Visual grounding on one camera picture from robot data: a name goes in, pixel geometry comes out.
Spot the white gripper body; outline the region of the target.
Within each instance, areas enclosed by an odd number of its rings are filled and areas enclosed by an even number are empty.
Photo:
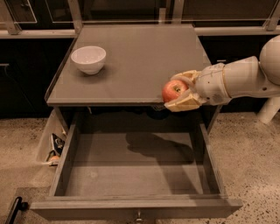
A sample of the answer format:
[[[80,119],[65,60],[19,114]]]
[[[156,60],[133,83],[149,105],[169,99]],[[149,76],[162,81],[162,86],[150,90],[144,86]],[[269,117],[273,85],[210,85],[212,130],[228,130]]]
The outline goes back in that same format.
[[[225,65],[219,63],[203,69],[195,80],[195,88],[200,97],[210,105],[223,105],[231,101],[225,79]]]

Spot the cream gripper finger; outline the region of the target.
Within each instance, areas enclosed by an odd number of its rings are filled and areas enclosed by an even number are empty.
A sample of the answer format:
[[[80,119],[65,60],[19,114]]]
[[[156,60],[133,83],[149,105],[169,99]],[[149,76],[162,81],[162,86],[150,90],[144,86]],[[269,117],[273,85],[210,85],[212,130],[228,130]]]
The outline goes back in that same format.
[[[200,76],[200,71],[190,70],[183,73],[177,73],[171,77],[171,80],[183,81],[189,88],[195,88],[196,79]]]
[[[203,103],[206,102],[206,98],[201,97],[197,93],[193,93],[191,90],[186,90],[177,99],[166,102],[164,106],[171,112],[181,112],[198,109]]]

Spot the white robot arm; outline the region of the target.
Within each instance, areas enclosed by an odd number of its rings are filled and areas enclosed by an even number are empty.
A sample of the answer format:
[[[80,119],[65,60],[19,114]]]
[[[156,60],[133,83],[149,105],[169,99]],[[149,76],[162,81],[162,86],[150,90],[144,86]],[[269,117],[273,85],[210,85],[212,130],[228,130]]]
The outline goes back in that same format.
[[[258,57],[207,66],[172,76],[188,89],[164,106],[172,112],[187,111],[201,105],[224,105],[243,96],[270,98],[280,95],[280,36],[268,41]]]

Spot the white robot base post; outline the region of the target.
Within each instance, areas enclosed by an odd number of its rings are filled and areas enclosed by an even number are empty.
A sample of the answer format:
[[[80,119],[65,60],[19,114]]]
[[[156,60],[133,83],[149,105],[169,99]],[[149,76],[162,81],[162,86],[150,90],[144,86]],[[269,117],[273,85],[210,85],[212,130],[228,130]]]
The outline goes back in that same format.
[[[257,118],[262,123],[269,123],[280,109],[280,97],[269,98],[257,113]]]

